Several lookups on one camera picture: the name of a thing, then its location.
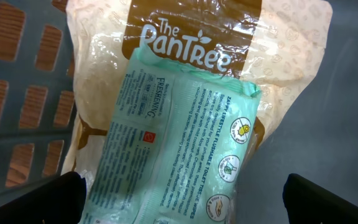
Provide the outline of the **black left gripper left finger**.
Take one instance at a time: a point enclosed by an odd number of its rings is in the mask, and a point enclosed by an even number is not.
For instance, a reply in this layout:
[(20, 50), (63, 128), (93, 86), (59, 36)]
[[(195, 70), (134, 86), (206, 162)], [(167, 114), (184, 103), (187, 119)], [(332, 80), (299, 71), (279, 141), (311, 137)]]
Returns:
[(86, 200), (86, 181), (67, 172), (0, 207), (0, 224), (77, 224)]

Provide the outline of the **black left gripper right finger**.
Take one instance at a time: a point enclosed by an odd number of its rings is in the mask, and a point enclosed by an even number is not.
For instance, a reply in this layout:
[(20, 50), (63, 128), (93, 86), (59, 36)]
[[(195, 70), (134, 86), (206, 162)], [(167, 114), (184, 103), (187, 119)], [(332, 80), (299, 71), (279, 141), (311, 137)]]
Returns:
[(358, 224), (358, 207), (310, 180), (290, 174), (282, 198), (290, 224)]

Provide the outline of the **teal wet wipes pack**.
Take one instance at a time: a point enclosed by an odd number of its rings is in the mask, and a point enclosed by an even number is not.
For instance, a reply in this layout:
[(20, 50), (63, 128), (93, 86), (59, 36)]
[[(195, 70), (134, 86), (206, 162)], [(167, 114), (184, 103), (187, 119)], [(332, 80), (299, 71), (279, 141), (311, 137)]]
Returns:
[(261, 96), (136, 48), (81, 222), (227, 223)]

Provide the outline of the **brown white snack bag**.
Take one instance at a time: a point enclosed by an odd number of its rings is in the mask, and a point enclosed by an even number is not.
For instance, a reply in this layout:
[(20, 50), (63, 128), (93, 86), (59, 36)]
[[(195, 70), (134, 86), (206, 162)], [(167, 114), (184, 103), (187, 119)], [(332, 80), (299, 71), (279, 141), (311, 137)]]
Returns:
[(63, 172), (95, 175), (129, 59), (154, 54), (262, 89), (246, 158), (317, 75), (333, 10), (326, 1), (72, 0), (77, 116)]

